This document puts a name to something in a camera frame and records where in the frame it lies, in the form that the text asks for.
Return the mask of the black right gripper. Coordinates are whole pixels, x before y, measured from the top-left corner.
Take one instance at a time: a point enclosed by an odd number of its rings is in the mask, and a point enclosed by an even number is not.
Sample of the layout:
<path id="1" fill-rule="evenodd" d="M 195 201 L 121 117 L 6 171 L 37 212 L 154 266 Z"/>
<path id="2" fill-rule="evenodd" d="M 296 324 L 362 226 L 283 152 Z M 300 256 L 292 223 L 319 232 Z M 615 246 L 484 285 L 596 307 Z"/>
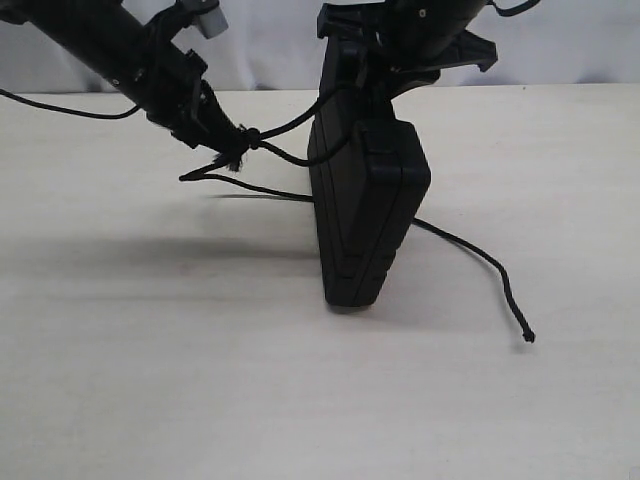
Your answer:
<path id="1" fill-rule="evenodd" d="M 486 72 L 493 67 L 496 44 L 468 30 L 486 6 L 476 0 L 324 3 L 317 38 L 372 42 L 369 87 L 391 100 L 436 83 L 445 69 L 475 66 Z"/>

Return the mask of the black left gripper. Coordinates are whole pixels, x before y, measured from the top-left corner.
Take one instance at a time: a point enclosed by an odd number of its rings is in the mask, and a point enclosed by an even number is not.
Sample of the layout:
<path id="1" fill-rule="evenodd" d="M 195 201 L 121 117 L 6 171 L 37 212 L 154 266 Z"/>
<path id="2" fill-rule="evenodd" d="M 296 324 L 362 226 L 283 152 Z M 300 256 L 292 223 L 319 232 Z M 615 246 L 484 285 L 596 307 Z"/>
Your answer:
<path id="1" fill-rule="evenodd" d="M 191 149 L 205 145 L 220 154 L 248 150 L 244 133 L 226 115 L 214 90 L 203 81 L 207 64 L 183 52 L 166 29 L 117 33 L 112 46 L 112 84 L 132 102 L 114 120 L 145 112 Z"/>

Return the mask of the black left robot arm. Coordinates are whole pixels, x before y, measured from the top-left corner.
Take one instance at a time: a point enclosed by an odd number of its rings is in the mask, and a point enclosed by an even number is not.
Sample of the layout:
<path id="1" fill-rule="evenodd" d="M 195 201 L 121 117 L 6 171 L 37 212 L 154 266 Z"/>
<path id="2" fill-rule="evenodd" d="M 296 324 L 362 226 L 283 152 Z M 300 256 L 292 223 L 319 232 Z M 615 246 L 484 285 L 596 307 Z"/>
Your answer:
<path id="1" fill-rule="evenodd" d="M 4 1 L 1 19 L 32 24 L 189 147 L 247 150 L 245 134 L 204 78 L 206 62 L 173 42 L 191 26 L 207 39 L 222 33 L 219 2 L 176 1 L 141 23 L 120 1 Z"/>

